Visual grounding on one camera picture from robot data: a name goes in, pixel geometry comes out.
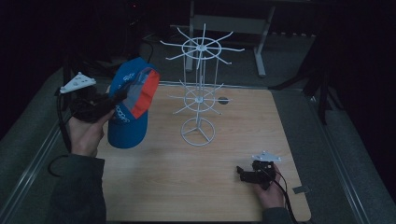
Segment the hat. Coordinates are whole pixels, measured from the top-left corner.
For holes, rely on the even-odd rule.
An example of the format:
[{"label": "hat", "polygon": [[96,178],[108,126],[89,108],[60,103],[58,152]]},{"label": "hat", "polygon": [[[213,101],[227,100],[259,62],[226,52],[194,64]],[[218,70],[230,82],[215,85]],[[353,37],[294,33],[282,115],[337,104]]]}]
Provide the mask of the hat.
[{"label": "hat", "polygon": [[121,65],[108,96],[126,91],[127,97],[116,105],[115,118],[108,122],[107,138],[111,146],[130,148],[143,140],[148,126],[149,106],[159,82],[160,74],[142,58]]}]

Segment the person's left hand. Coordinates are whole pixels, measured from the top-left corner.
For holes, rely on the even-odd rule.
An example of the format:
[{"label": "person's left hand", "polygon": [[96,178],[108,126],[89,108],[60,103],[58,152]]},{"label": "person's left hand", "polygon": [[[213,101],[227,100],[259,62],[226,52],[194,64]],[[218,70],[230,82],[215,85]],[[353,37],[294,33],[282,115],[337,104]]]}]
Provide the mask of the person's left hand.
[{"label": "person's left hand", "polygon": [[72,117],[69,120],[71,153],[96,157],[99,142],[105,135],[103,125],[111,119],[113,114],[114,110],[111,110],[95,123],[87,123]]}]

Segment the cap brim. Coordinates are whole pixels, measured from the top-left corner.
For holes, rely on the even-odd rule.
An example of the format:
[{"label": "cap brim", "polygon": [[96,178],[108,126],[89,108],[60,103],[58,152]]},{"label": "cap brim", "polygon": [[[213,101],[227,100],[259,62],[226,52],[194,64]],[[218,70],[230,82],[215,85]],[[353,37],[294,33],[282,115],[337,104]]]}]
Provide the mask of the cap brim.
[{"label": "cap brim", "polygon": [[129,123],[108,122],[108,143],[117,148],[130,148],[142,142],[148,127],[149,112],[146,111],[139,119]]}]

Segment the white bracket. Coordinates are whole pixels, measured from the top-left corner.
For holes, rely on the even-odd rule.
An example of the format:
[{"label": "white bracket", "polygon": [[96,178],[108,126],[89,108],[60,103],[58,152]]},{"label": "white bracket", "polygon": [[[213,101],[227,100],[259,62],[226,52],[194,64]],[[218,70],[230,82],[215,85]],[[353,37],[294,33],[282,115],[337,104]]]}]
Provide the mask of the white bracket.
[{"label": "white bracket", "polygon": [[95,84],[96,81],[94,78],[86,77],[78,72],[78,74],[72,80],[70,80],[65,86],[61,87],[60,92],[67,93],[70,91],[76,91]]},{"label": "white bracket", "polygon": [[280,161],[280,157],[266,151],[263,151],[260,155],[251,156],[251,159],[254,161]]}]

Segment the hand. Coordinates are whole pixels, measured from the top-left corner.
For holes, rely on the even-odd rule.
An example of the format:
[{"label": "hand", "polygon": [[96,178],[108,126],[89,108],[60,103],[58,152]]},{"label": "hand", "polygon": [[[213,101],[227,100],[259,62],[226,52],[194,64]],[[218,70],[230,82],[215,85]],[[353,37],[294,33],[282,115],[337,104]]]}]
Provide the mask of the hand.
[{"label": "hand", "polygon": [[105,135],[103,125],[111,119],[114,110],[101,117],[95,123],[87,123],[72,117],[69,120],[71,153],[96,157],[100,140]]},{"label": "hand", "polygon": [[[275,164],[274,167],[276,170],[275,181],[279,182],[280,180],[279,169],[276,167]],[[284,207],[285,203],[284,203],[283,191],[280,189],[280,187],[277,184],[271,183],[270,187],[267,190],[262,189],[262,187],[259,184],[254,184],[253,189],[254,192],[259,197],[260,204],[262,205],[263,210],[273,207]]]}]

